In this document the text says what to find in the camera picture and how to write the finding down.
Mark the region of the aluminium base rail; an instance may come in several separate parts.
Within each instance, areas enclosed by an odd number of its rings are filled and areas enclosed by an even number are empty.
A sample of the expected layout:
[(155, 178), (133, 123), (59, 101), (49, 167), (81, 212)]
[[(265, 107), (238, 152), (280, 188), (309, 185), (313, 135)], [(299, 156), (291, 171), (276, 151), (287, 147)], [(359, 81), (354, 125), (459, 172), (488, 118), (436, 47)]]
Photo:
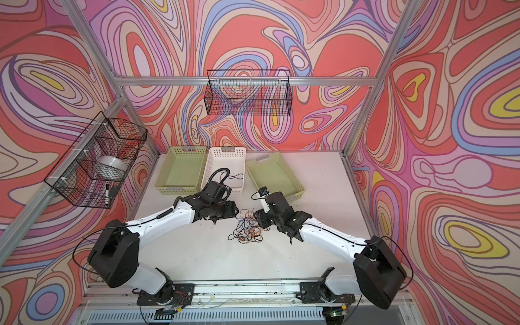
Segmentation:
[[(301, 282), (313, 282), (313, 278), (271, 280), (188, 280), (194, 289), (183, 295), (191, 298), (191, 308), (216, 307), (301, 307), (296, 298), (301, 292)], [(102, 283), (90, 284), (83, 294), (81, 304), (113, 304), (135, 307), (138, 295), (131, 287), (108, 288)]]

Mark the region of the right green plastic basket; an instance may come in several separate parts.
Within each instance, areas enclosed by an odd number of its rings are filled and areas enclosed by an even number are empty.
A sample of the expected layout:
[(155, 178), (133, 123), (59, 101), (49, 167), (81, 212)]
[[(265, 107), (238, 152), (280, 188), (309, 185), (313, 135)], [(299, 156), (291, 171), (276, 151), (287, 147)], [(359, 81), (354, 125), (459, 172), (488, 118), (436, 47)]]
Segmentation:
[(246, 162), (254, 187), (266, 187), (270, 193), (282, 192), (288, 202), (302, 198), (305, 188), (284, 157), (275, 152)]

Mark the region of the white plastic basket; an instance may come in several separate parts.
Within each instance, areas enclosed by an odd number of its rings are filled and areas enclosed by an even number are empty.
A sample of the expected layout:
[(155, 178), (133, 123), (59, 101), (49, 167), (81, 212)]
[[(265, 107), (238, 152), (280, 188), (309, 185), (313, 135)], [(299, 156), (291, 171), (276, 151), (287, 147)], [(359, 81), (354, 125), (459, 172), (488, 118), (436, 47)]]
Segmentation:
[(207, 154), (200, 188), (203, 189), (210, 176), (218, 169), (227, 168), (230, 175), (219, 172), (213, 181), (222, 181), (231, 188), (231, 196), (241, 196), (245, 186), (246, 148), (244, 147), (212, 147)]

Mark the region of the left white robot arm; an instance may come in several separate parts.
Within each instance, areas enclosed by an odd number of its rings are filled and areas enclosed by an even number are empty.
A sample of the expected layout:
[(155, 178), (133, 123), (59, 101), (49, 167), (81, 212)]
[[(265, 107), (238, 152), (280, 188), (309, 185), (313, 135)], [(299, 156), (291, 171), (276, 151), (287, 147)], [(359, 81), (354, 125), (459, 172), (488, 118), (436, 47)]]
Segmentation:
[(109, 287), (133, 287), (164, 303), (173, 296), (173, 281), (158, 268), (143, 264), (140, 251), (182, 226), (234, 218), (238, 208), (229, 199), (231, 192), (222, 182), (208, 181), (201, 192), (179, 196), (171, 207), (158, 213), (127, 223), (110, 222), (91, 250), (88, 264)]

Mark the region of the left green plastic basket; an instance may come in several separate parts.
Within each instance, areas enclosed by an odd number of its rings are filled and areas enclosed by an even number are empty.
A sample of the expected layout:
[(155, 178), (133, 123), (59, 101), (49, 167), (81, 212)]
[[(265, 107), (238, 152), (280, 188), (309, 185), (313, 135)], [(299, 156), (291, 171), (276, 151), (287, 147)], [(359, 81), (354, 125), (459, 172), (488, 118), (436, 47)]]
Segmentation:
[(187, 196), (200, 191), (208, 150), (173, 146), (166, 153), (155, 188), (163, 195)]

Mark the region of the green plastic basket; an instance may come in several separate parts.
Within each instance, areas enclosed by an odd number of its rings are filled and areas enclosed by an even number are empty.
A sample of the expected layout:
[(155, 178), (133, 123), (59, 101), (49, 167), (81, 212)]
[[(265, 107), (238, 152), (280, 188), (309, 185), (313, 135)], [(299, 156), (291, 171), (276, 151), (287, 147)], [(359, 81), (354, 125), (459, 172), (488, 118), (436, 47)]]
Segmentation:
[(266, 187), (270, 193), (282, 192), (288, 202), (302, 198), (305, 188), (284, 157), (275, 152), (246, 162), (254, 187)]
[(163, 195), (187, 196), (200, 191), (208, 150), (173, 146), (166, 153), (155, 188)]

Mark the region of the black marker pen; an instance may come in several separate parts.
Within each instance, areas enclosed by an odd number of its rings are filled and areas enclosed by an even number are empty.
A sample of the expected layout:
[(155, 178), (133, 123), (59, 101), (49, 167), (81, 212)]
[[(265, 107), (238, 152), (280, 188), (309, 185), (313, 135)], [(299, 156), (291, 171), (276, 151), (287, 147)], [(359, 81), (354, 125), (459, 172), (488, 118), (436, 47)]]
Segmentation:
[(104, 206), (105, 207), (109, 207), (111, 204), (111, 199), (110, 199), (109, 193), (110, 193), (110, 184), (107, 183), (105, 185), (105, 191), (104, 191)]

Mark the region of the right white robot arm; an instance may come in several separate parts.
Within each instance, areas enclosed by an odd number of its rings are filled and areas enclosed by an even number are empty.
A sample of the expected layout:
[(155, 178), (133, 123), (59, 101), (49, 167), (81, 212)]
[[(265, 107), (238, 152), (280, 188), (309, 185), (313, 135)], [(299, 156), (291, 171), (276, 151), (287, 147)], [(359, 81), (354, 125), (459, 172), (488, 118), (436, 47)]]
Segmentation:
[(253, 214), (261, 228), (274, 226), (291, 240), (316, 245), (353, 265), (353, 274), (334, 268), (326, 272), (323, 283), (330, 293), (359, 293), (387, 310), (404, 288), (407, 273), (383, 238), (363, 239), (340, 232), (304, 211), (295, 211), (283, 193), (270, 193), (266, 187), (251, 198), (261, 202), (262, 208)]

